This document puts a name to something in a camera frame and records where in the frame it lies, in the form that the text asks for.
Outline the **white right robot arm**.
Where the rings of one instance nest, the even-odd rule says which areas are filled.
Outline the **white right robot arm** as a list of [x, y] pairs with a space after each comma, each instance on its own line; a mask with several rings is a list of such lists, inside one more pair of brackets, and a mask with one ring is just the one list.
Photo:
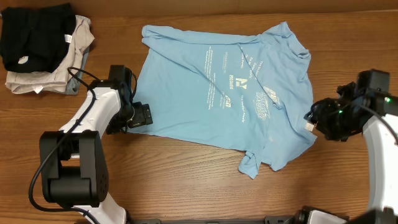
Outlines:
[[338, 98], [314, 103], [304, 117], [327, 140], [363, 135], [369, 158], [367, 211], [350, 219], [303, 207], [288, 223], [397, 224], [397, 97], [389, 93], [389, 82], [388, 72], [360, 72], [356, 82], [337, 88]]

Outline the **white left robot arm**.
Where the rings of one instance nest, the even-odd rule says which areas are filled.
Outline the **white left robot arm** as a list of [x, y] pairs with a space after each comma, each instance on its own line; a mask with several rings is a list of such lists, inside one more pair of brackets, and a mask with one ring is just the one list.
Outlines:
[[38, 210], [53, 212], [34, 200], [37, 179], [56, 212], [78, 212], [90, 223], [132, 223], [109, 190], [109, 173], [102, 147], [104, 134], [126, 133], [153, 123], [148, 104], [135, 102], [137, 77], [124, 65], [112, 65], [106, 80], [87, 86], [86, 100], [58, 131], [46, 131], [39, 141], [40, 166], [29, 186], [29, 200]]

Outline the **light blue t-shirt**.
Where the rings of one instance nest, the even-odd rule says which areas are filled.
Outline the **light blue t-shirt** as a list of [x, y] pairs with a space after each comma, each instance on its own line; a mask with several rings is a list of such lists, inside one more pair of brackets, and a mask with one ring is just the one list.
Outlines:
[[135, 100], [152, 124], [134, 133], [244, 152], [239, 171], [282, 169], [316, 140], [305, 120], [313, 103], [310, 52], [286, 22], [258, 35], [147, 25], [149, 52]]

